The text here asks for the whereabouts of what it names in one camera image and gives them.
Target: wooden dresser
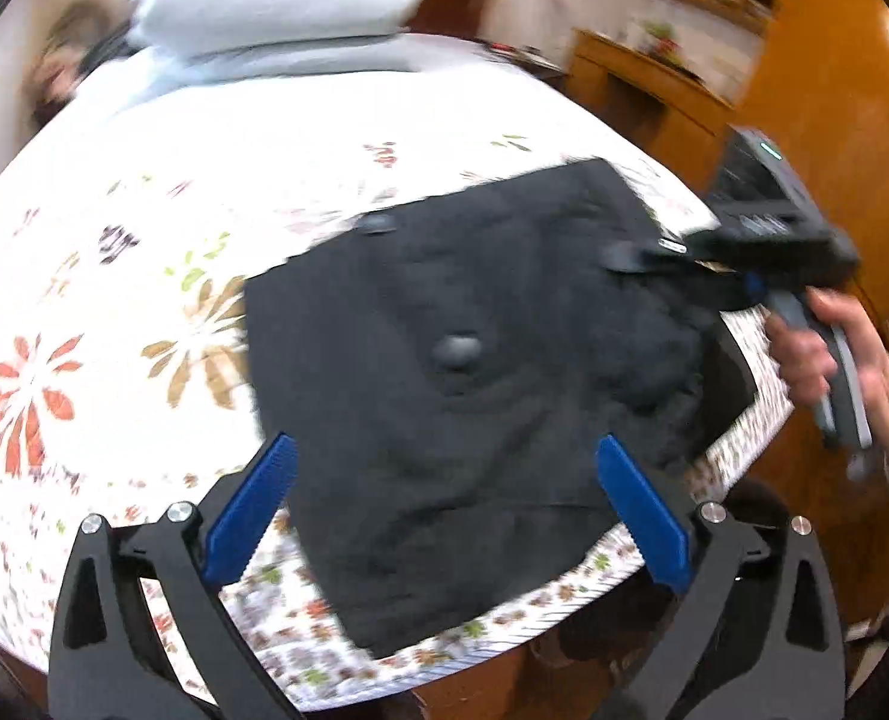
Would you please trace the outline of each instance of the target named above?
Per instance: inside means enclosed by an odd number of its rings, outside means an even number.
[[[734,108],[697,81],[579,30],[567,94],[700,193],[713,175]]]

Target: white bedsheet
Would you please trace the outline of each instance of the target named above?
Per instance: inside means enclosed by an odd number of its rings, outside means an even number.
[[[421,73],[239,81],[149,94],[147,55],[102,68],[0,177],[0,644],[47,669],[54,601],[82,518],[157,519],[261,442],[246,383],[242,279],[380,206],[602,156],[667,228],[713,223],[598,119],[467,44],[419,38]],[[760,317],[729,317],[758,403],[699,464],[721,493],[788,413]],[[616,528],[563,578],[374,661],[343,636],[286,512],[227,608],[300,709],[429,682],[529,640],[638,568]],[[155,624],[206,695],[160,590]]]

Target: metal bolt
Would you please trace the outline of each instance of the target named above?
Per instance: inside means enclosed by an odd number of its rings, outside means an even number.
[[[172,522],[184,522],[191,517],[191,513],[195,511],[194,506],[187,501],[179,501],[168,507],[168,519]]]
[[[82,520],[82,533],[87,533],[88,536],[97,533],[101,528],[101,521],[101,514],[88,514]]]
[[[797,517],[792,517],[791,530],[793,530],[799,536],[807,536],[808,533],[811,533],[811,520],[809,520],[807,517],[802,517],[801,514],[799,514]]]
[[[713,522],[716,525],[719,522],[724,522],[727,516],[728,512],[725,511],[725,507],[720,503],[708,501],[702,504],[701,517],[702,519],[707,519],[708,522]]]

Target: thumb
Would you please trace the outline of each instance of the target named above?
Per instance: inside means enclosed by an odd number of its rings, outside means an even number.
[[[825,324],[841,326],[859,365],[874,364],[885,354],[884,344],[857,298],[833,290],[809,288],[808,305],[814,316]]]

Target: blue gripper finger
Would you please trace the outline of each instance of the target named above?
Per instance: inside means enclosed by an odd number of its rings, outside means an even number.
[[[205,537],[202,579],[207,586],[234,584],[245,573],[261,536],[298,475],[298,450],[283,433],[242,471],[245,480]]]
[[[691,585],[688,534],[614,436],[598,445],[598,482],[628,527],[654,581],[684,594]]]

